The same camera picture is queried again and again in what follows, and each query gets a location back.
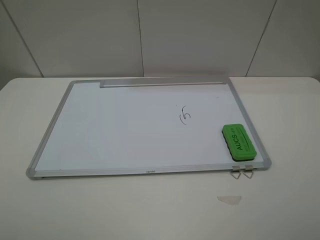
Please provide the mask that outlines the metal hanging clip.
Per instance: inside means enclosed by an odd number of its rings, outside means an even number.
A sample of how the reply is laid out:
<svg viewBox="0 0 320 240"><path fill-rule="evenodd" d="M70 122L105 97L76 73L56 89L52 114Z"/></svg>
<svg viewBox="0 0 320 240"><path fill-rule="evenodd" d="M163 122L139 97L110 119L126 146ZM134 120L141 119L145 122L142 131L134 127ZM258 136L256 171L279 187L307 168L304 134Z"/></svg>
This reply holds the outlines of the metal hanging clip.
<svg viewBox="0 0 320 240"><path fill-rule="evenodd" d="M238 180L241 176L241 167L240 166L232 166L232 169L230 171L230 175Z"/></svg>
<svg viewBox="0 0 320 240"><path fill-rule="evenodd" d="M256 170L257 168L255 168L253 165L245 165L242 174L248 179L252 179Z"/></svg>

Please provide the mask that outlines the white aluminium-framed whiteboard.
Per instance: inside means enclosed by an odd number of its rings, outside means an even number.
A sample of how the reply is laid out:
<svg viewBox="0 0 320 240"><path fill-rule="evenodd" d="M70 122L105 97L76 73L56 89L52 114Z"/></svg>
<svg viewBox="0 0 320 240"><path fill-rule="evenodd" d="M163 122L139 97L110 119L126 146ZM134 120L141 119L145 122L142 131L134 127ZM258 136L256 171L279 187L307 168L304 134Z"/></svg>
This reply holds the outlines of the white aluminium-framed whiteboard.
<svg viewBox="0 0 320 240"><path fill-rule="evenodd" d="M242 124L257 152L232 159L224 125ZM229 172L271 159L226 76L72 81L26 176L49 178Z"/></svg>

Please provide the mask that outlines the left metal hanging clip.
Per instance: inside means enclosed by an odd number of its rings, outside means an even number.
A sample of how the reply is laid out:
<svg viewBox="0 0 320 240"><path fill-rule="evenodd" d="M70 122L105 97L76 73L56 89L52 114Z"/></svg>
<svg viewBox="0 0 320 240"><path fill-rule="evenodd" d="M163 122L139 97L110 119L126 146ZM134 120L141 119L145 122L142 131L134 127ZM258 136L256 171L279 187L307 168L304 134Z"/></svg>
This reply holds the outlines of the left metal hanging clip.
<svg viewBox="0 0 320 240"><path fill-rule="evenodd" d="M241 167L240 166L232 166L232 169L230 171L230 175L238 180L241 176Z"/></svg>

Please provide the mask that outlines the clear tape piece on table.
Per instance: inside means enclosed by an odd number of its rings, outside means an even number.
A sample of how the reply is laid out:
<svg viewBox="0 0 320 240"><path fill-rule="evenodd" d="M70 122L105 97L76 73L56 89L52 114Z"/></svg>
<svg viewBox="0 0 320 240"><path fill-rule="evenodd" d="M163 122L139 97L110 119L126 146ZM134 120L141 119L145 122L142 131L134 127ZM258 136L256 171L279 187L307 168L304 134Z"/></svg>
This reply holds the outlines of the clear tape piece on table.
<svg viewBox="0 0 320 240"><path fill-rule="evenodd" d="M217 196L217 199L227 205L236 206L241 202L242 196Z"/></svg>

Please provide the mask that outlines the right metal hanging clip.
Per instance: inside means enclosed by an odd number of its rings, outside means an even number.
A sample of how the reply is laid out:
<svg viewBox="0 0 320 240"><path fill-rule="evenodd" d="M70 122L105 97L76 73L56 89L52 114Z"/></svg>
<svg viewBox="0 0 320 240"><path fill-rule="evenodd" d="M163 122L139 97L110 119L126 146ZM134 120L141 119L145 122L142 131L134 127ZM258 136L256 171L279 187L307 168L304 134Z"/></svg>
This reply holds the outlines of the right metal hanging clip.
<svg viewBox="0 0 320 240"><path fill-rule="evenodd" d="M257 168L255 168L253 165L245 165L242 174L248 179L252 179L256 170Z"/></svg>

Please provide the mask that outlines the green whiteboard eraser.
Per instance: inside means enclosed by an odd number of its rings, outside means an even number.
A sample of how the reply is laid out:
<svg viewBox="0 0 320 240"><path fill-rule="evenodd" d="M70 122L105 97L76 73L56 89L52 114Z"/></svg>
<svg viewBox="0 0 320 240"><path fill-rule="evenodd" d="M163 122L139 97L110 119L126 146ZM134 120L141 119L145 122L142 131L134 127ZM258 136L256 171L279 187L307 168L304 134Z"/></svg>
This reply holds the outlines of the green whiteboard eraser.
<svg viewBox="0 0 320 240"><path fill-rule="evenodd" d="M242 124L226 124L221 132L231 158L235 162L247 162L255 159L256 149Z"/></svg>

